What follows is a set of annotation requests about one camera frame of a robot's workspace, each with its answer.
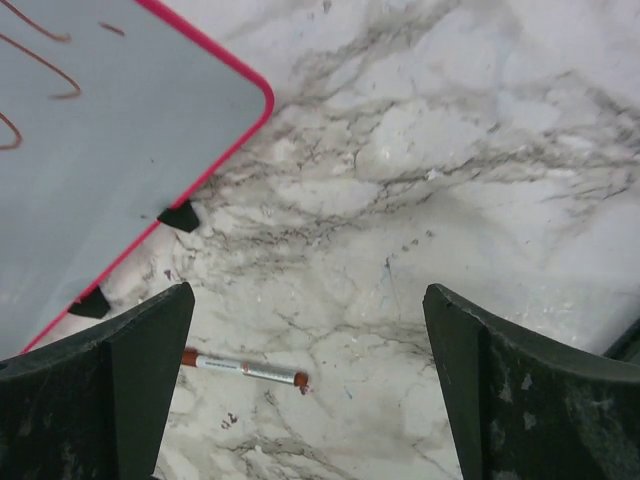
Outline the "whiteboard marker pen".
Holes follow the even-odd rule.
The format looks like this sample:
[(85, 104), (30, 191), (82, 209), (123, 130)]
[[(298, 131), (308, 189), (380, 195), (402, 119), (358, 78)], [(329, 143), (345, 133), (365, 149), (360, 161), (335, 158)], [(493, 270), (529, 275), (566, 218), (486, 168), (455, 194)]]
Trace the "whiteboard marker pen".
[(194, 368), (238, 373), (243, 376), (273, 381), (296, 388), (305, 388), (309, 384), (309, 376), (304, 371), (252, 361), (215, 357), (190, 349), (183, 352), (181, 364)]

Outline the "pink framed whiteboard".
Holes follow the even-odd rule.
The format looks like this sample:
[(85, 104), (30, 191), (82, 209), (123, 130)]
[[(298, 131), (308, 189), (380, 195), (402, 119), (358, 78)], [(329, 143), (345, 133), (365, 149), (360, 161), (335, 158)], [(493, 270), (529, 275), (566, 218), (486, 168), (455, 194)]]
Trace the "pink framed whiteboard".
[(162, 1), (3, 2), (2, 356), (37, 343), (274, 103)]

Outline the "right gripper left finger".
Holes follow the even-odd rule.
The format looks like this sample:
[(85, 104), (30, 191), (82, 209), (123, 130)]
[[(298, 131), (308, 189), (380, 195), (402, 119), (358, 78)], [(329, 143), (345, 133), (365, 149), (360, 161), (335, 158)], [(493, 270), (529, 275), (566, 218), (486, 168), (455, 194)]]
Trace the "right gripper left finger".
[(3, 360), (2, 478), (153, 478), (194, 305), (176, 284)]

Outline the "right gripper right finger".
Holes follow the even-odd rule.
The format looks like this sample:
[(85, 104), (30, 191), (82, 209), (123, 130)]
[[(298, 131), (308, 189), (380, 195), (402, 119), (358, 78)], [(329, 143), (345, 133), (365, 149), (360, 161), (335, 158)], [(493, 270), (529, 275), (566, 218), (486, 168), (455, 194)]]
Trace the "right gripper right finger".
[(639, 364), (555, 341), (440, 284), (423, 311), (464, 478), (638, 478)]

